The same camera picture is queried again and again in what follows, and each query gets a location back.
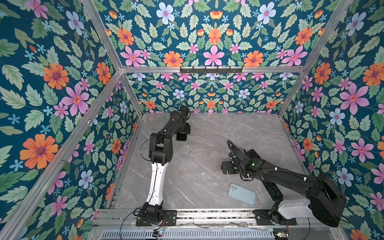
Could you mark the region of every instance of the orange flower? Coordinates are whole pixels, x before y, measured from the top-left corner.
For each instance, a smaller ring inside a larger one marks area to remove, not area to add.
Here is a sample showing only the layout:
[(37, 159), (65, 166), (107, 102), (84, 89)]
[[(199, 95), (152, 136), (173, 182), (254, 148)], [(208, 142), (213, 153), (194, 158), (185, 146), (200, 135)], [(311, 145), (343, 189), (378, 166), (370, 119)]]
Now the orange flower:
[(300, 31), (297, 34), (297, 37), (295, 38), (297, 45), (303, 45), (304, 43), (308, 42), (310, 40), (310, 37), (312, 37), (313, 32), (312, 28), (304, 28), (302, 31)]
[(303, 147), (308, 152), (311, 151), (313, 149), (313, 142), (312, 142), (312, 140), (309, 139), (309, 138), (304, 139)]
[(80, 220), (77, 222), (76, 227), (77, 227), (77, 228), (81, 228), (81, 226), (83, 225), (83, 223), (84, 223), (84, 218), (80, 219)]
[(118, 30), (118, 37), (120, 38), (120, 42), (124, 43), (127, 46), (133, 45), (133, 42), (135, 41), (131, 31), (127, 31), (126, 28)]
[(222, 11), (212, 11), (209, 13), (209, 15), (211, 16), (212, 19), (220, 19), (222, 16), (223, 16), (223, 12)]
[(55, 139), (48, 136), (45, 139), (44, 134), (36, 134), (35, 140), (28, 138), (23, 146), (27, 149), (20, 151), (20, 159), (27, 160), (24, 165), (30, 169), (34, 168), (37, 164), (37, 169), (47, 167), (47, 161), (51, 162), (55, 156), (53, 152), (58, 151), (58, 145), (54, 144)]
[(105, 201), (108, 201), (108, 199), (109, 199), (109, 195), (111, 194), (111, 191), (112, 191), (112, 189), (113, 189), (113, 183), (111, 183), (110, 185), (109, 185), (109, 187), (108, 187), (108, 189), (107, 189), (107, 195), (105, 195)]
[(109, 15), (113, 18), (113, 19), (117, 19), (118, 18), (118, 14), (114, 11), (109, 11)]
[(132, 129), (133, 132), (135, 132), (136, 127), (137, 127), (137, 122), (135, 122), (135, 123), (133, 124), (133, 129)]
[(383, 150), (383, 151), (380, 152), (380, 156), (384, 159), (384, 142), (378, 142), (377, 143), (377, 148), (379, 150)]
[(204, 30), (200, 29), (199, 31), (197, 31), (197, 35), (203, 36), (204, 35)]
[(112, 144), (112, 152), (114, 154), (118, 154), (121, 148), (121, 141), (120, 139), (116, 139)]
[(264, 61), (264, 58), (262, 58), (264, 55), (263, 53), (259, 53), (259, 51), (254, 51), (252, 53), (248, 53), (247, 57), (244, 59), (244, 66), (246, 67), (255, 67), (260, 66), (260, 63)]
[(367, 236), (364, 235), (359, 229), (352, 229), (351, 238), (353, 240), (368, 240)]
[(220, 42), (221, 33), (217, 28), (212, 29), (211, 33), (208, 34), (209, 42), (212, 43), (212, 45), (217, 45), (217, 43)]
[(233, 30), (228, 28), (225, 33), (227, 34), (227, 36), (232, 36), (233, 35)]
[(146, 105), (147, 108), (149, 108), (149, 109), (155, 109), (155, 108), (156, 108), (156, 104), (155, 104), (154, 102), (152, 102), (152, 101), (147, 101), (147, 102), (145, 103), (145, 105)]
[(180, 53), (175, 53), (174, 51), (170, 51), (164, 55), (164, 63), (167, 64), (167, 67), (181, 67), (183, 63), (183, 59), (180, 58)]
[(57, 90), (62, 89), (67, 86), (67, 83), (70, 79), (67, 77), (67, 70), (63, 70), (63, 66), (60, 64), (49, 64), (50, 68), (44, 68), (43, 75), (44, 81), (48, 82), (48, 86), (51, 88), (56, 88)]
[(369, 69), (365, 70), (365, 77), (362, 78), (363, 82), (366, 82), (368, 86), (372, 84), (377, 86), (384, 81), (384, 63), (379, 63), (378, 65), (372, 64)]
[(319, 17), (321, 17), (323, 15), (323, 10), (319, 10), (317, 11), (315, 14), (314, 14), (314, 18), (318, 19)]
[(272, 100), (266, 104), (266, 107), (272, 109), (272, 108), (276, 107), (276, 105), (277, 105), (277, 102), (275, 100)]
[(329, 68), (331, 65), (329, 63), (322, 63), (317, 67), (314, 77), (316, 78), (315, 82), (318, 84), (323, 84), (328, 81), (329, 74), (331, 74), (331, 69)]
[(96, 73), (99, 75), (100, 82), (107, 84), (111, 78), (111, 73), (109, 72), (109, 67), (105, 65), (104, 62), (98, 63), (96, 68)]
[(214, 101), (209, 101), (209, 102), (207, 103), (207, 107), (210, 108), (210, 109), (214, 108), (215, 105), (216, 105), (216, 103), (215, 103)]

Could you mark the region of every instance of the green leaf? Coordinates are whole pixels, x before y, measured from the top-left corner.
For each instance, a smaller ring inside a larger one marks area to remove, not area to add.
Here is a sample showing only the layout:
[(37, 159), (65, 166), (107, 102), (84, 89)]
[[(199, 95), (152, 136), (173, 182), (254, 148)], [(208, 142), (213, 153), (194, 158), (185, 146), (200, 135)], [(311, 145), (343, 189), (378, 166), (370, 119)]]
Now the green leaf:
[(12, 65), (3, 65), (2, 73), (5, 75), (5, 78), (9, 80), (10, 84), (14, 84), (19, 90), (22, 89), (24, 79), (17, 67)]

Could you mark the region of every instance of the aluminum rail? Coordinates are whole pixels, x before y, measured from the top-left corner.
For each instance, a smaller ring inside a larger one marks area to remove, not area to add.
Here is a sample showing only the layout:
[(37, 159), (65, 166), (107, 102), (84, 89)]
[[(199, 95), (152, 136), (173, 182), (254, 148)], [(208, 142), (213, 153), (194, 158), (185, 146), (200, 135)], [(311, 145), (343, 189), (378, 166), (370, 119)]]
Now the aluminum rail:
[(347, 11), (349, 5), (353, 2), (353, 0), (340, 0), (338, 5), (336, 6), (335, 11), (329, 18), (329, 21), (327, 25), (324, 28), (324, 32), (320, 36), (316, 46), (313, 48), (310, 56), (308, 57), (306, 63), (305, 63), (305, 70), (300, 76), (297, 78), (295, 83), (293, 84), (291, 90), (289, 91), (287, 97), (284, 100), (284, 103), (282, 107), (280, 108), (278, 115), (280, 117), (283, 117), (283, 114), (285, 113), (286, 109), (288, 108), (289, 104), (291, 104), (291, 101), (293, 100), (293, 97), (296, 95), (297, 91), (299, 90), (301, 84), (305, 80), (305, 78), (308, 76), (308, 73), (310, 72), (312, 66), (316, 63), (317, 58), (319, 57), (321, 51), (327, 44), (329, 38), (331, 37), (333, 31), (336, 29), (337, 25), (339, 24), (341, 18)]

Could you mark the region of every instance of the black mounting plate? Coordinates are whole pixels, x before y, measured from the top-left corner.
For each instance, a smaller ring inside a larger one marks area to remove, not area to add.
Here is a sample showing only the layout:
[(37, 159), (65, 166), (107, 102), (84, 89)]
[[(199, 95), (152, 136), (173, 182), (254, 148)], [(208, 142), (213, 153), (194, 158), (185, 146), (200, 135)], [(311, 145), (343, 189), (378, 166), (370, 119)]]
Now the black mounting plate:
[[(176, 219), (177, 219), (176, 210), (163, 210), (164, 226), (176, 226)], [(154, 227), (150, 222), (144, 221), (143, 218), (140, 218), (140, 219), (137, 218), (136, 226), (137, 227)]]

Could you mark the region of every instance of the robotic arm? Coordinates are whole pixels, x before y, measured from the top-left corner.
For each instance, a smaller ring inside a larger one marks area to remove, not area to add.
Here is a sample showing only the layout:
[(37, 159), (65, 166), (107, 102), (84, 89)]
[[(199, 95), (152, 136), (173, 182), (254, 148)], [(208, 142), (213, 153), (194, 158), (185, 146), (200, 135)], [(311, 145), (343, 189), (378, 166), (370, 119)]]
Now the robotic arm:
[(256, 178), (263, 183), (279, 184), (305, 197), (288, 201), (283, 200), (280, 194), (269, 216), (276, 224), (295, 217), (316, 217), (330, 227), (339, 225), (346, 198), (329, 176), (320, 174), (315, 177), (292, 172), (260, 158), (253, 149), (246, 152), (230, 140), (227, 143), (231, 161), (222, 162), (223, 174), (240, 174), (244, 181)]

